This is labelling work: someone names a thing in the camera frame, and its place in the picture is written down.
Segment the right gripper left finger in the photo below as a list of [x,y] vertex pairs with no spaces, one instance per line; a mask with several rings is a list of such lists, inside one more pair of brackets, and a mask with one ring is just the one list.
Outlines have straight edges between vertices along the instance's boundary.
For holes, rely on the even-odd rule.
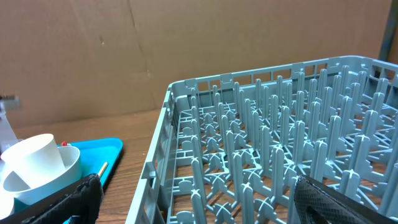
[[48,197],[1,220],[1,223],[94,224],[100,212],[104,193],[98,174],[66,186]]

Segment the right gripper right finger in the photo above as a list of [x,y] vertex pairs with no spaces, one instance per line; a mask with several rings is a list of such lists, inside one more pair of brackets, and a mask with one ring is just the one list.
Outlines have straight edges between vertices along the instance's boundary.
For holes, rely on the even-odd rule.
[[296,181],[294,204],[301,223],[397,224],[308,175]]

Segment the white paper cup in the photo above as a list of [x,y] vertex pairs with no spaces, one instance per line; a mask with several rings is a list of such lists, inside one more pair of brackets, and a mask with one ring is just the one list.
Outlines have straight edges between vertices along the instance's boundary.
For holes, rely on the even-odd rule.
[[49,133],[11,146],[1,159],[31,188],[47,184],[66,171],[55,138]]

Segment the small pink bowl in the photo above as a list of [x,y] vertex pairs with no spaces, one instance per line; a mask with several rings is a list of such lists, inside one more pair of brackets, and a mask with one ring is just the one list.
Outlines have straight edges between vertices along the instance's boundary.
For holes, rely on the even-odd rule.
[[5,219],[14,213],[14,197],[1,191],[0,194],[0,219]]

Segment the grey dishwasher rack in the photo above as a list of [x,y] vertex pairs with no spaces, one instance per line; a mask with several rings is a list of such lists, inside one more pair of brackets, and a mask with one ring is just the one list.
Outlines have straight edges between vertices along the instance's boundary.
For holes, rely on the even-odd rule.
[[349,55],[171,83],[127,223],[295,223],[309,175],[397,218],[397,65]]

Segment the wooden chopstick left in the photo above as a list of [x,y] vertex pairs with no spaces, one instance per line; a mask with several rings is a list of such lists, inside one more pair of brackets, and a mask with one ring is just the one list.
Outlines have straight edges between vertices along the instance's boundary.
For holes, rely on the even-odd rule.
[[103,173],[105,172],[105,170],[107,169],[108,166],[108,162],[105,162],[102,166],[101,169],[98,172],[98,177],[102,177]]

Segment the teal plastic tray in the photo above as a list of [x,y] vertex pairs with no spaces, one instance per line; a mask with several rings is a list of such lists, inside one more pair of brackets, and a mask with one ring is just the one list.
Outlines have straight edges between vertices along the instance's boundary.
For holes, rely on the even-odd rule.
[[74,142],[67,146],[58,146],[66,171],[56,179],[36,188],[29,187],[10,168],[11,172],[4,179],[1,188],[5,193],[14,197],[13,214],[21,212],[90,174],[98,174],[101,166],[108,162],[107,169],[100,177],[103,187],[113,165],[119,158],[122,147],[123,142],[117,138]]

